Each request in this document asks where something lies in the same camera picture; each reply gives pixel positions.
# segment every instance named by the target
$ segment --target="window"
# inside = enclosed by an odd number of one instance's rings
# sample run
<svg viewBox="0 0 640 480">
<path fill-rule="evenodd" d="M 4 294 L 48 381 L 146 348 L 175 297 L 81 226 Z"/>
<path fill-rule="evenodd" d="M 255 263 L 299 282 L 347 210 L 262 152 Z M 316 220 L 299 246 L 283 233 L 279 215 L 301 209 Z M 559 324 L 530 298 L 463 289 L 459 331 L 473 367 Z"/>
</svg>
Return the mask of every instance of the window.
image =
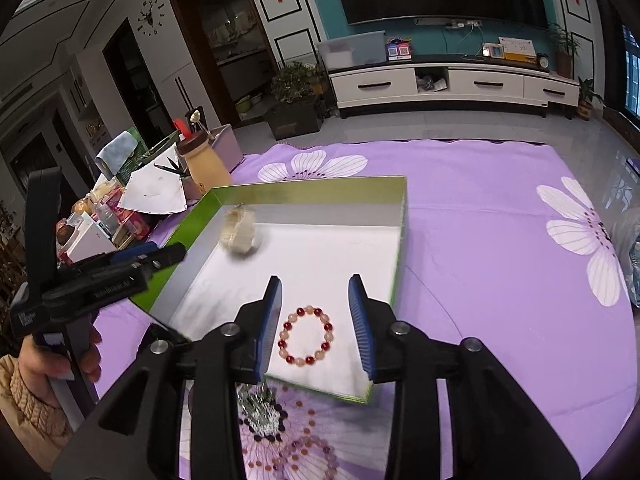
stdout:
<svg viewBox="0 0 640 480">
<path fill-rule="evenodd" d="M 640 119 L 640 47 L 628 28 L 623 27 L 626 50 L 626 109 Z"/>
</svg>

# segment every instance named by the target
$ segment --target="ceiling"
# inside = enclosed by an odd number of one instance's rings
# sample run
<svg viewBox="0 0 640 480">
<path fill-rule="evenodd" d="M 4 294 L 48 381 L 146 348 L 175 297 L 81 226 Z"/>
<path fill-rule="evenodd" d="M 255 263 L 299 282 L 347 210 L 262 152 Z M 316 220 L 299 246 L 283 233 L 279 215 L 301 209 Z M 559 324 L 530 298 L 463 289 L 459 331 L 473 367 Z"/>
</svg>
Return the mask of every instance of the ceiling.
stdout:
<svg viewBox="0 0 640 480">
<path fill-rule="evenodd" d="M 56 91 L 116 1 L 23 1 L 0 35 L 0 139 Z"/>
</svg>

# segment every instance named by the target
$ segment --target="knit sleeve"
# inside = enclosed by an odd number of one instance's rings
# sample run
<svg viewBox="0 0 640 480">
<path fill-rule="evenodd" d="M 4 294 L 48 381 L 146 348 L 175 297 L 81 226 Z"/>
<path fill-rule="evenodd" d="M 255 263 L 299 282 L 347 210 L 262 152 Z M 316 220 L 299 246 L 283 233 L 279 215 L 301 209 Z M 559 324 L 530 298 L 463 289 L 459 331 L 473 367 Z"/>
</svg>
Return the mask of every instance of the knit sleeve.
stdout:
<svg viewBox="0 0 640 480">
<path fill-rule="evenodd" d="M 25 386 L 17 359 L 0 358 L 0 411 L 38 465 L 49 472 L 71 437 L 66 416 L 38 400 Z"/>
</svg>

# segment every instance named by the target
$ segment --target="jar lid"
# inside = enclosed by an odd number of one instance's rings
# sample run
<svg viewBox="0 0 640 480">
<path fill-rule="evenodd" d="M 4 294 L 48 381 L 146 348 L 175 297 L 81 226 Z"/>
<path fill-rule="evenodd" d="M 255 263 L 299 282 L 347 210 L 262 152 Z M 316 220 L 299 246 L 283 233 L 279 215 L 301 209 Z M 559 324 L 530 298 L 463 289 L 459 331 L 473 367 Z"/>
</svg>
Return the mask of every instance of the jar lid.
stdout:
<svg viewBox="0 0 640 480">
<path fill-rule="evenodd" d="M 203 145 L 209 140 L 209 136 L 206 132 L 198 132 L 191 139 L 181 140 L 176 144 L 176 149 L 181 155 L 186 155 L 189 152 L 195 150 L 198 146 Z"/>
</svg>

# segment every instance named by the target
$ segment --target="drawer handle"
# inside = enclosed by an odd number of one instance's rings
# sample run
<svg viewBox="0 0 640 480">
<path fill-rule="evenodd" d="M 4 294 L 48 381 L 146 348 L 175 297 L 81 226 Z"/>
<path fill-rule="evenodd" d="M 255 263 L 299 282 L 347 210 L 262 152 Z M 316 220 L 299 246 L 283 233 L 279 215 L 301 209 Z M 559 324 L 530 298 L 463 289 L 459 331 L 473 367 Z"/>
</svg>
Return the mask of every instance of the drawer handle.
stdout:
<svg viewBox="0 0 640 480">
<path fill-rule="evenodd" d="M 370 83 L 368 85 L 358 85 L 358 88 L 361 90 L 366 90 L 367 88 L 384 88 L 387 86 L 391 86 L 391 81 L 387 81 L 386 83 Z"/>
<path fill-rule="evenodd" d="M 559 95 L 560 97 L 564 97 L 566 95 L 564 92 L 559 92 L 558 90 L 549 90 L 549 88 L 543 88 L 543 92 L 551 95 Z"/>
<path fill-rule="evenodd" d="M 487 81 L 474 81 L 474 85 L 478 85 L 478 86 L 496 86 L 496 87 L 503 87 L 504 83 L 489 83 Z"/>
</svg>

